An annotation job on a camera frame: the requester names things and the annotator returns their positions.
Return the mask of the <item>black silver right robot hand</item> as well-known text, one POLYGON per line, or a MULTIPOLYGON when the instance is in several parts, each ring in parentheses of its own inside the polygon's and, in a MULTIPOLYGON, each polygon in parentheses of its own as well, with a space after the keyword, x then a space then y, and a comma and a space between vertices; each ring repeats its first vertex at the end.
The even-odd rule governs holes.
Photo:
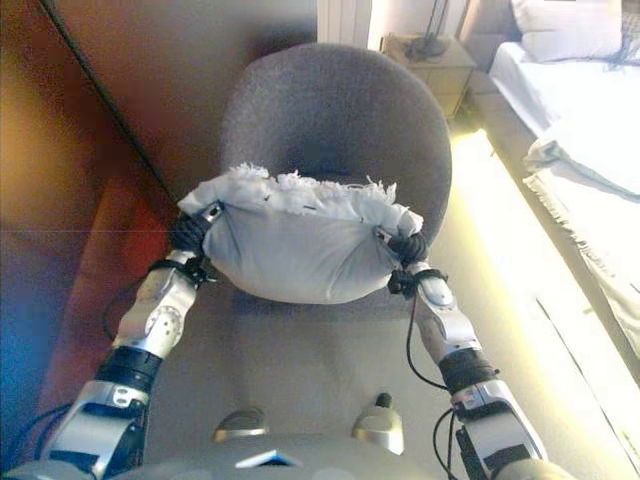
POLYGON ((391 250, 403 268, 427 259, 427 243, 420 232, 409 237, 392 236, 386 230, 377 228, 375 236, 391 250))

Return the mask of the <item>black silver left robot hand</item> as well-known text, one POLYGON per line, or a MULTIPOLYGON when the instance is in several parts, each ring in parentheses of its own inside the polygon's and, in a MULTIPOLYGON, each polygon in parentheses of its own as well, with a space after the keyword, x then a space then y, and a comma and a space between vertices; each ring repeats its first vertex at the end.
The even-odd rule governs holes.
POLYGON ((203 255, 205 236, 223 211, 224 205, 214 202, 195 213, 180 213, 169 231, 171 246, 176 250, 203 255))

